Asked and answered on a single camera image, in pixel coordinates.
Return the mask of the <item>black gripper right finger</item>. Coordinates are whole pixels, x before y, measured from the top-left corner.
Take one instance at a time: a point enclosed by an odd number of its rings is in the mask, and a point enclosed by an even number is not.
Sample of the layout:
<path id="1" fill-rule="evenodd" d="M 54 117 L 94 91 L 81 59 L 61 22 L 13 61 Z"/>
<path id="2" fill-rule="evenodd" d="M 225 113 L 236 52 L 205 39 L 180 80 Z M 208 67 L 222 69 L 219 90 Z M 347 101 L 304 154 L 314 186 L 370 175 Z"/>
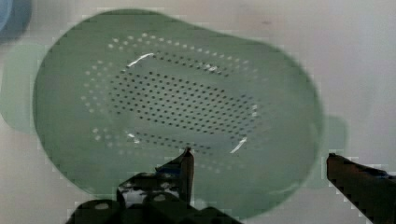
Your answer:
<path id="1" fill-rule="evenodd" d="M 373 224 L 395 224 L 396 182 L 387 172 L 330 153 L 327 179 Z"/>

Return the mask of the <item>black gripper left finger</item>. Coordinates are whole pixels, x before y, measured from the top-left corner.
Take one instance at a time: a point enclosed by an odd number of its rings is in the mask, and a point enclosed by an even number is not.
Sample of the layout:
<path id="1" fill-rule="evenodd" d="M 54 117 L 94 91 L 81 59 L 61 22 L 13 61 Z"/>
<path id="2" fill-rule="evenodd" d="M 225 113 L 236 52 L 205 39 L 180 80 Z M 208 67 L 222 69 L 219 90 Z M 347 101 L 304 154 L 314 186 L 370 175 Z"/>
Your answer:
<path id="1" fill-rule="evenodd" d="M 117 201 L 125 208 L 143 203 L 149 195 L 170 193 L 184 202 L 191 201 L 194 157 L 190 147 L 153 173 L 139 173 L 117 187 Z"/>

